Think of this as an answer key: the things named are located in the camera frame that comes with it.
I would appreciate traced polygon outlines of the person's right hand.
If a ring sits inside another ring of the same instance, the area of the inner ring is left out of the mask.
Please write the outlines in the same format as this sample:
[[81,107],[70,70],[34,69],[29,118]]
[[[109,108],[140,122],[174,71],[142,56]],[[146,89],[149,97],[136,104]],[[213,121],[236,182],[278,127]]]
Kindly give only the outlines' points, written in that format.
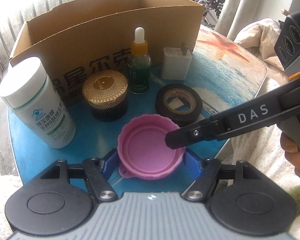
[[300,151],[297,144],[284,133],[281,133],[280,144],[285,151],[285,158],[294,166],[294,172],[300,178]]

